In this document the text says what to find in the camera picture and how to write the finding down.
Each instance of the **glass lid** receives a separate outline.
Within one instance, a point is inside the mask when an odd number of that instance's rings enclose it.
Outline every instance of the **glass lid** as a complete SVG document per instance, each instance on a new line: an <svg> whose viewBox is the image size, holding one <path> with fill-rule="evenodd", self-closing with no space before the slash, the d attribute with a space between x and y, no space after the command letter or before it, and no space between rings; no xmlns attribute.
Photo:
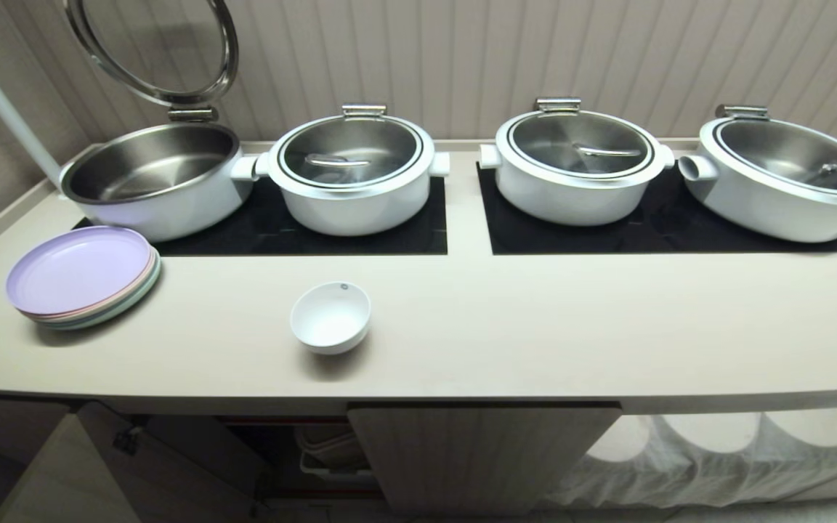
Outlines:
<svg viewBox="0 0 837 523"><path fill-rule="evenodd" d="M395 120L339 116L292 136L280 152L290 176L306 185L352 189L402 173L421 154L418 134Z"/></svg>
<svg viewBox="0 0 837 523"><path fill-rule="evenodd" d="M173 120L217 119L209 104L232 86L238 68L224 0L64 0L64 7L80 44L115 80L170 107Z"/></svg>
<svg viewBox="0 0 837 523"><path fill-rule="evenodd" d="M516 152L562 174L619 178L649 162L651 147L625 123L585 112L545 112L509 130Z"/></svg>
<svg viewBox="0 0 837 523"><path fill-rule="evenodd" d="M731 155L775 178L837 192L837 139L774 120L737 119L716 128Z"/></svg>

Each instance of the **purple plate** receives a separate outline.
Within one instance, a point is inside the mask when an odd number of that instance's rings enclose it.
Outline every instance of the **purple plate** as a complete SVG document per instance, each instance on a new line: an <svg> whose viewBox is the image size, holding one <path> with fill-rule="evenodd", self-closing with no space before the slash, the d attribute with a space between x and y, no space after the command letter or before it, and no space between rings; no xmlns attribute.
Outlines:
<svg viewBox="0 0 837 523"><path fill-rule="evenodd" d="M14 265L6 294L16 309L56 315L122 291L150 262L144 236L120 227L86 227L52 238Z"/></svg>

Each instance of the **pipe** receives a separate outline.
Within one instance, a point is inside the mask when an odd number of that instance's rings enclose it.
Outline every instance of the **pipe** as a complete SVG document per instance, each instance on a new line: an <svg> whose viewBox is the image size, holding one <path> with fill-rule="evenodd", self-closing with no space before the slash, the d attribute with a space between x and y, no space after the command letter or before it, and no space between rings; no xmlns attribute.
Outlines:
<svg viewBox="0 0 837 523"><path fill-rule="evenodd" d="M21 142L25 151L31 155L37 166L43 170L50 182L60 187L60 165L57 160L47 152L43 143L37 136L34 135L33 130L29 128L28 124L21 118L20 113L15 109L15 106L6 97L6 94L0 89L0 118L12 131L15 138Z"/></svg>

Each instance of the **hinge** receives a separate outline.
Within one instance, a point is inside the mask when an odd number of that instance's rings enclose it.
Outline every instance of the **hinge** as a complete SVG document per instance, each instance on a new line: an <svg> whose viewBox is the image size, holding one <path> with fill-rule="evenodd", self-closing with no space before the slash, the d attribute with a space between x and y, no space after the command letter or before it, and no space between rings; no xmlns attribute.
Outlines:
<svg viewBox="0 0 837 523"><path fill-rule="evenodd" d="M251 500L250 504L250 516L256 518L256 513L258 513L258 506L264 506L266 509L270 509L270 506L267 504L267 494L272 493L273 485L276 483L276 478L273 476L272 471L264 470L259 476L256 477L256 481L254 482L254 496Z"/></svg>
<svg viewBox="0 0 837 523"><path fill-rule="evenodd" d="M116 433L116 437L112 440L112 446L129 456L137 454L137 435L144 431L144 425L149 420L150 416L132 416L131 426Z"/></svg>
<svg viewBox="0 0 837 523"><path fill-rule="evenodd" d="M166 112L166 117L169 118L171 122L209 123L218 121L219 111L212 106L190 108L170 107L170 110L167 110Z"/></svg>
<svg viewBox="0 0 837 523"><path fill-rule="evenodd" d="M545 113L579 113L581 99L562 97L541 97L535 100L535 110Z"/></svg>
<svg viewBox="0 0 837 523"><path fill-rule="evenodd" d="M345 118L351 116L383 116L386 115L384 103L345 103L341 106L341 114Z"/></svg>
<svg viewBox="0 0 837 523"><path fill-rule="evenodd" d="M767 107L760 105L727 105L721 103L715 108L716 118L739 118L747 120L770 120Z"/></svg>

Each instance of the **metal rim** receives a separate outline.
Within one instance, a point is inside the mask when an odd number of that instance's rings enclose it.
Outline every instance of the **metal rim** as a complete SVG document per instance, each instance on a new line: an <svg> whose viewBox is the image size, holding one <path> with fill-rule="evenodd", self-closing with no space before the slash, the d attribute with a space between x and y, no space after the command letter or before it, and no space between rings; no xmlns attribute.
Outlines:
<svg viewBox="0 0 837 523"><path fill-rule="evenodd" d="M309 130L313 129L316 126L321 126L324 123L332 122L332 121L339 120L339 119L344 119L344 120L352 120L352 119L373 119L373 120L376 120L376 119L382 119L382 120L384 120L388 123L395 123L395 125L401 126L401 128L408 131L409 135L412 136L412 138L415 140L415 150L414 150L414 152L412 152L412 158L409 158L409 161L406 162L404 166L401 166L401 168L396 169L395 171L393 171L389 174L386 174L386 175L381 176L379 178L369 179L366 182L346 183L345 185L333 185L333 183L313 182L311 179L307 179L307 178L303 178L302 176L299 176L298 174L296 174L296 172L293 169L289 168L289 165L286 165L286 160L285 160L285 158L286 158L286 147L288 147L290 145L290 143L293 142L293 139L296 139L296 137L299 136L300 134L305 133L306 131L309 131ZM422 139L419 136L419 134L415 132L415 129L412 129L411 126L406 126L404 123L397 122L397 121L395 121L395 120L393 120L389 117L379 116L379 117L370 117L370 118L360 118L360 117L349 117L349 116L335 116L335 117L330 117L330 118L327 118L327 119L319 120L319 121L316 121L316 122L312 122L311 125L303 126L303 128L296 129L295 131L290 133L288 136L286 136L286 142L283 143L283 146L280 147L279 151L277 152L277 158L278 158L279 163L280 163L280 169L282 169L283 172L286 172L286 174L289 175L290 178L295 179L296 182L302 183L303 185L309 185L310 187L318 187L320 189L328 189L332 192L343 192L343 191L353 192L353 191L359 191L359 190L361 190L365 187L378 185L379 183L388 181L388 179L395 178L395 177L399 176L400 174L408 171L408 169L411 169L412 165L415 165L415 162L418 161L419 156L421 156L422 151L424 150L423 147L424 147L424 145L423 145Z"/></svg>
<svg viewBox="0 0 837 523"><path fill-rule="evenodd" d="M388 118L389 120L401 123L404 126L408 126L409 129L414 130L415 133L418 134L419 141L422 145L421 154L419 155L418 160L413 163L411 168L405 170L395 178L387 179L386 182L383 182L380 185L371 185L361 189L345 190L313 187L312 185L301 183L295 178L292 178L292 176L286 174L286 172L283 171L283 167L280 165L279 152L282 151L283 146L286 145L288 138L299 130L308 128L308 126L311 126L313 123L325 122L335 119L336 117L338 116L329 116L312 122L303 123L295 129L292 129L289 133L283 135L272 147L270 147L266 163L269 166L270 179L272 179L280 189L286 192L291 192L293 195L301 196L302 198L323 201L349 201L360 198L374 198L374 196L386 195L386 193L396 191L406 185L409 185L409 183L415 182L416 179L426 175L429 167L432 165L432 159L435 154L432 137L429 136L424 129L419 128L419 126L416 126L408 120L397 118L395 116L385 116L385 118Z"/></svg>
<svg viewBox="0 0 837 523"><path fill-rule="evenodd" d="M147 193L147 195L135 196L135 198L126 198L126 199L123 199L123 200L106 201L106 200L94 200L92 198L83 198L83 196L77 195L75 192L73 192L70 189L70 183L73 181L73 176L76 175L76 172L81 168L81 166L83 166L84 163L86 163L91 158L93 158L93 156L96 156L98 153L101 153L102 151L104 151L106 149L109 149L110 147L112 147L114 145L119 145L119 143L124 143L124 142L128 142L131 139L140 138L141 136L144 136L145 134L150 134L150 133L153 133L153 132L161 132L164 129L171 128L172 126L177 126L177 128L179 128L179 126L189 126L189 128L196 128L196 126L198 126L198 128L212 128L212 129L215 129L219 132L222 132L223 134L225 134L226 136L228 136L232 140L232 148L230 148L230 150L228 152L228 155L225 156L225 158L222 160L222 162L218 163L218 165L214 166L212 169L209 169L206 172L203 172L202 174L200 174L199 176L196 176L195 178L189 179L186 182L179 183L179 185L174 185L173 187L167 187L166 189L162 189L162 190L157 191L157 192L149 192L149 193ZM149 200L151 198L159 198L159 196L168 195L169 193L179 191L180 189L182 189L184 187L199 185L199 183L202 183L203 181L206 181L206 179L210 178L215 173L217 173L219 171L219 169L222 168L223 165L225 165L230 160L235 158L235 156L237 155L238 150L240 148L241 148L241 142L238 139L235 132L233 132L232 129L225 128L225 126L220 126L220 125L217 125L216 123L197 123L197 122L164 123L163 125L160 125L160 126L153 126L152 128L140 129L140 130L137 130L137 131L134 131L134 132L130 132L126 135L119 136L118 138L113 139L110 142L103 143L103 145L100 145L99 147L96 147L95 149L89 151L88 153L86 153L86 155L80 156L80 158L77 159L76 162L73 162L73 165L70 166L70 168L67 169L67 171L64 172L63 175L60 177L60 189L63 191L64 195L67 196L67 198L70 198L74 202L77 202L77 203L80 203L80 204L86 204L86 205L96 205L96 206L126 204L126 203L130 203L130 202L140 202L140 201L143 201L143 200Z"/></svg>
<svg viewBox="0 0 837 523"><path fill-rule="evenodd" d="M605 115L605 113L596 113L596 115L602 115L607 118L611 118L617 122L625 123L628 126L631 126L632 129L635 129L636 132L641 134L648 142L651 144L651 150L649 155L651 155L651 161L645 166L644 169L632 173L630 176L625 176L622 178L611 178L611 179L596 179L596 178L579 178L577 176L570 176L568 174L562 174L552 169L545 169L542 168L541 165L537 163L532 163L528 160L527 156L519 155L519 153L515 152L515 149L512 149L512 146L509 145L509 129L515 125L515 122L522 120L523 118L527 118L531 115L538 115L539 112L534 113L524 113L524 115L518 115L514 118L509 119L496 131L496 147L499 151L499 155L502 156L502 161L509 163L509 165L515 166L515 168L521 169L523 172L530 176L534 176L538 179L544 179L545 182L550 183L557 183L558 185L564 185L565 187L577 187L581 189L591 189L597 191L615 191L618 189L624 189L626 187L634 187L635 185L641 185L642 183L650 182L651 179L654 179L657 175L660 175L663 172L665 165L667 163L668 155L665 155L664 149L667 149L666 146L661 145L654 136L651 136L651 133L647 132L640 128L640 126L634 125L632 122L628 122L628 120L623 120L622 118L617 118L611 115ZM582 110L581 113L591 113L588 110Z"/></svg>
<svg viewBox="0 0 837 523"><path fill-rule="evenodd" d="M222 65L219 67L219 76L209 85L193 92L172 92L154 86L134 76L116 62L97 39L83 2L84 0L64 0L63 2L67 19L70 20L70 27L73 28L76 38L80 44L83 44L83 48L97 65L142 98L167 107L195 107L218 99L235 83L238 70L238 37L232 15L225 6L224 0L207 0L215 18L219 21L219 34L222 37Z"/></svg>
<svg viewBox="0 0 837 523"><path fill-rule="evenodd" d="M564 169L555 168L555 166L548 165L547 163L540 162L540 161L532 158L532 156L528 155L528 153L526 153L525 151L522 151L522 148L519 147L518 145L516 145L516 143L515 143L515 129L519 125L521 125L521 123L524 123L531 118L538 118L539 116L545 116L545 115L551 115L552 117L558 117L558 116L559 117L577 117L578 115L592 115L592 116L598 116L598 117L601 117L601 118L606 118L606 119L612 120L616 123L621 123L622 125L627 126L627 128L632 130L635 134L637 134L642 139L642 141L644 142L644 145L647 146L647 154L644 155L644 160L642 160L641 163L638 163L637 166L634 166L633 168L630 168L630 169L627 169L627 170L618 171L618 172L594 174L594 173L588 173L588 172L577 172L577 171L573 171L573 170L564 170ZM590 112L590 110L579 110L579 112L577 112L577 113L545 113L545 112L528 113L528 115L523 115L516 122L512 123L512 125L509 127L509 129L507 131L507 138L509 139L509 146L512 148L512 151L514 151L518 155L522 156L522 158L524 158L526 161L534 163L534 165L539 166L539 168L548 169L551 172L556 172L558 174L561 174L561 175L564 175L564 176L569 176L571 178L595 179L595 181L602 181L603 179L626 178L626 177L631 176L632 174L634 174L636 172L640 172L640 171L646 169L651 164L652 160L654 159L654 154L655 154L654 145L652 145L652 143L649 142L648 138L644 135L644 133L641 133L638 129L635 129L634 125L631 125L631 123L625 122L624 120L620 120L618 118L611 118L607 115L602 115L602 113Z"/></svg>
<svg viewBox="0 0 837 523"><path fill-rule="evenodd" d="M772 179L777 179L777 181L788 183L789 185L795 185L797 187L807 189L808 191L823 192L823 193L827 193L827 195L837 195L837 189L826 189L824 187L817 187L816 185L808 185L807 183L797 182L797 181L795 181L795 179L789 179L789 178L786 178L784 176L778 176L778 175L774 174L773 172L771 172L767 169L764 169L761 166L758 166L757 163L751 162L747 158L744 158L744 156L738 155L738 153L735 152L735 150L732 149L730 146L728 146L728 144L725 143L723 138L721 138L721 132L723 131L723 129L725 129L725 126L730 126L730 125L732 125L732 123L735 123L735 122L738 122L738 121L740 121L740 120L737 120L735 118L728 118L724 122L721 122L721 123L719 123L719 125L715 126L714 129L712 129L712 137L716 140L719 147L721 147L721 149L723 149L726 153L728 153L728 155L731 155L732 158L734 158L735 160L737 160L741 163L744 163L744 165L748 166L748 168L755 169L755 170L757 170L757 172L760 172L761 174L770 176ZM743 121L745 121L745 122L763 121L763 122L779 123L780 125L783 125L783 126L791 126L791 128L800 129L801 131L806 131L806 132L812 133L820 139L830 140L830 142L834 142L834 143L837 144L837 139L834 139L833 137L828 136L825 133L819 132L816 129L810 129L810 128L804 128L804 126L798 126L798 125L796 125L796 123L784 122L782 120L774 120L774 119L743 120Z"/></svg>

